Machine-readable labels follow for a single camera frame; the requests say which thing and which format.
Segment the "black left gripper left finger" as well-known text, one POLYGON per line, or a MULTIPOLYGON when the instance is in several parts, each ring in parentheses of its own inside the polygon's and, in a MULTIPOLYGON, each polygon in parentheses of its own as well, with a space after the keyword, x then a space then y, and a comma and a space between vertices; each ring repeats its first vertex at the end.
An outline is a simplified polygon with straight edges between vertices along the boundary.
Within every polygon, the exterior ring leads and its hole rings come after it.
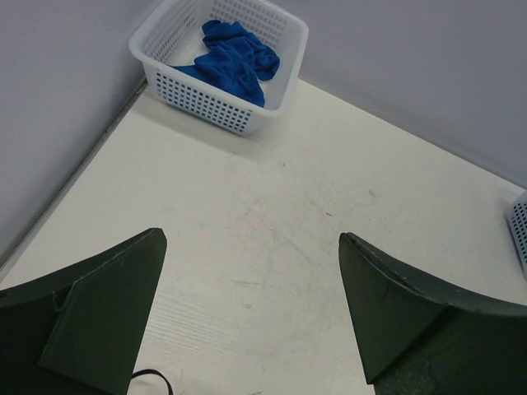
POLYGON ((3 394, 125 394, 166 255, 151 228, 1 291, 3 394))

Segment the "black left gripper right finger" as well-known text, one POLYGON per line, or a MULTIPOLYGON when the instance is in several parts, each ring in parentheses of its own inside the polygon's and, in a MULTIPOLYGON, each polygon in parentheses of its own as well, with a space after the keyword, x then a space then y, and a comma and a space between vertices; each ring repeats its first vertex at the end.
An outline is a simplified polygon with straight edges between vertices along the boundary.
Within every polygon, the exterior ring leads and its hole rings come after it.
POLYGON ((523 305, 443 281, 352 233, 340 235, 338 259, 376 393, 525 393, 523 305))

